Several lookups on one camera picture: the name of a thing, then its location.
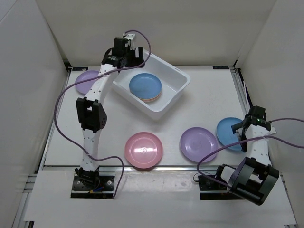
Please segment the blue plate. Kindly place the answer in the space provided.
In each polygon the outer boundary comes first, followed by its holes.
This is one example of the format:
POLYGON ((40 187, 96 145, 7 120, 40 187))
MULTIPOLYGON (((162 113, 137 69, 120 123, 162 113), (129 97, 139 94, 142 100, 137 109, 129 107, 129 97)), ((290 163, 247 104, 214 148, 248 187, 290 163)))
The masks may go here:
POLYGON ((140 73, 130 80, 129 90, 140 99, 152 99, 161 93, 162 83, 153 74, 140 73))
POLYGON ((237 134, 233 134, 231 126, 242 122, 241 119, 235 117, 227 117, 222 119, 216 128, 216 135, 219 142, 223 146, 238 142, 237 134))

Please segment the orange yellow plate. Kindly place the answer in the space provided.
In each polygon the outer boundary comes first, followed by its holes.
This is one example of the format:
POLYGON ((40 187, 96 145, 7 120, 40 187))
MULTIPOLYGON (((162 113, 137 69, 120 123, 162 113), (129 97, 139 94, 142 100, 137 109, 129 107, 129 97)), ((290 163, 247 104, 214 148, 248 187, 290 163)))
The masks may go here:
POLYGON ((142 101, 144 101, 144 102, 150 102, 150 101, 158 99, 161 94, 162 94, 162 92, 160 91, 159 94, 156 95, 155 97, 152 97, 152 98, 139 98, 139 99, 142 100, 142 101))

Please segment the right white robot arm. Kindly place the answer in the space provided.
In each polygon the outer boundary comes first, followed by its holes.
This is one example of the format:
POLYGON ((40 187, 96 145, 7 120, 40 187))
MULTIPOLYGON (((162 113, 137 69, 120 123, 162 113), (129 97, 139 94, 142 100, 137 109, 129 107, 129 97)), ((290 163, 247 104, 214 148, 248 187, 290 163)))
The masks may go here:
POLYGON ((266 109, 252 106, 244 120, 231 126, 239 141, 260 137, 260 139, 242 142, 242 151, 246 157, 236 167, 223 164, 217 168, 213 178, 214 186, 262 205, 279 178, 279 171, 272 167, 268 154, 266 137, 271 134, 271 124, 266 120, 266 109))

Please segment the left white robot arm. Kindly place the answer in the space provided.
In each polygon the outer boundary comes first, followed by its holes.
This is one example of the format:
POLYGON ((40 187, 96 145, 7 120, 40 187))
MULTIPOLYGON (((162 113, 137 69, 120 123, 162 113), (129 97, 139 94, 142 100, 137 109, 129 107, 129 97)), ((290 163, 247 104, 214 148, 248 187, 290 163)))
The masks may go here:
POLYGON ((84 180, 84 185, 90 190, 97 189, 100 184, 99 164, 96 158, 100 133, 107 121, 103 108, 105 96, 121 69, 144 66, 143 47, 136 47, 134 39, 135 34, 123 34, 121 38, 114 39, 113 47, 105 53, 102 60, 98 73, 101 78, 93 83, 84 98, 76 101, 77 116, 83 130, 85 149, 76 174, 84 180))

